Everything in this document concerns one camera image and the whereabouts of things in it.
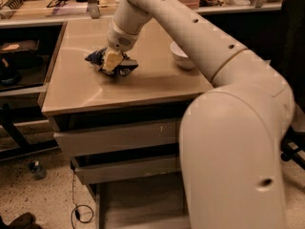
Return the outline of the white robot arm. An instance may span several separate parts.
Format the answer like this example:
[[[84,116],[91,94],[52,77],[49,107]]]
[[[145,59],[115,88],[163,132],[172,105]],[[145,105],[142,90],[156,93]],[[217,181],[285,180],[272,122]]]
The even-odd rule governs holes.
[[[130,50],[151,18],[213,85],[190,104],[179,131],[192,229],[287,229],[279,152],[295,113],[291,87],[177,0],[121,0],[109,46]]]

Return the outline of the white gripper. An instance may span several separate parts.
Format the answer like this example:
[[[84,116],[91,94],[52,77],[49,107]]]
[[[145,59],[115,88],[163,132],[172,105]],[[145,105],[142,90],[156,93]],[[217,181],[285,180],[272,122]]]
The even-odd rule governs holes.
[[[130,51],[137,42],[139,35],[128,34],[119,29],[114,20],[109,24],[107,42],[110,48],[103,55],[102,70],[111,73],[123,60],[122,52]]]

